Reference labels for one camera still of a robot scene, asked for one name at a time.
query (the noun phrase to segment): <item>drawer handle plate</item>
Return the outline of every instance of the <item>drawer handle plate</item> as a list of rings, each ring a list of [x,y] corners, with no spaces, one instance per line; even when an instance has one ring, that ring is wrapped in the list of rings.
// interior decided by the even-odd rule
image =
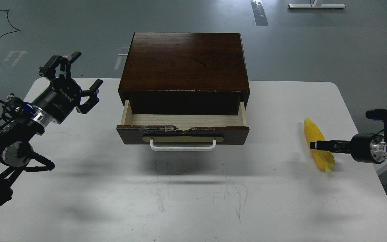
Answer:
[[[153,144],[153,138],[150,139],[149,144],[155,151],[211,151],[216,148],[216,139],[213,139],[213,144],[209,147],[157,147]]]

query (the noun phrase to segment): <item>corn cob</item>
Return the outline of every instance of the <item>corn cob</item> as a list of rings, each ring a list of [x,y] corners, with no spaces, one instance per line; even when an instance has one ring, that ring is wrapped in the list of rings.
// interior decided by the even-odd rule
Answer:
[[[304,119],[304,133],[307,138],[308,147],[310,147],[310,142],[325,140],[324,135],[310,118]],[[313,159],[316,162],[317,167],[326,172],[331,172],[331,169],[335,166],[335,160],[332,153],[324,150],[310,149],[310,151],[313,154]]]

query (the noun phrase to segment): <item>wooden drawer box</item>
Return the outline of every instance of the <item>wooden drawer box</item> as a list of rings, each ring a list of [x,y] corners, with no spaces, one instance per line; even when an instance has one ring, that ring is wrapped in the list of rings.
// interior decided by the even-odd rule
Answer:
[[[244,144],[249,133],[240,34],[135,33],[118,91],[125,144]]]

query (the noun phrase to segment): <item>gray floor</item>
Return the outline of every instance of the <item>gray floor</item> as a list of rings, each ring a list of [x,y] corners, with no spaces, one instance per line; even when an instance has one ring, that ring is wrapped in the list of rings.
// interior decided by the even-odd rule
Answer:
[[[332,82],[360,133],[382,129],[364,112],[387,109],[387,1],[326,0],[344,10],[289,3],[308,0],[264,0],[269,26],[256,26],[250,0],[0,1],[21,30],[0,39],[0,98],[24,98],[51,55],[81,51],[74,78],[120,78],[118,54],[134,32],[237,32],[250,80]],[[12,30],[0,12],[0,35]]]

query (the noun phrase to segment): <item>white table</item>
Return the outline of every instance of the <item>white table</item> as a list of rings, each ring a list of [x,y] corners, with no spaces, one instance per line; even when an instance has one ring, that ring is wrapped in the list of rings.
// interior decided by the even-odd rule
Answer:
[[[373,166],[336,154],[321,172],[308,149],[305,117],[327,139],[357,133],[334,84],[251,81],[246,144],[208,153],[124,145],[118,84],[104,79],[90,113],[31,140],[56,168],[14,183],[0,241],[387,241]],[[47,85],[38,79],[26,101]]]

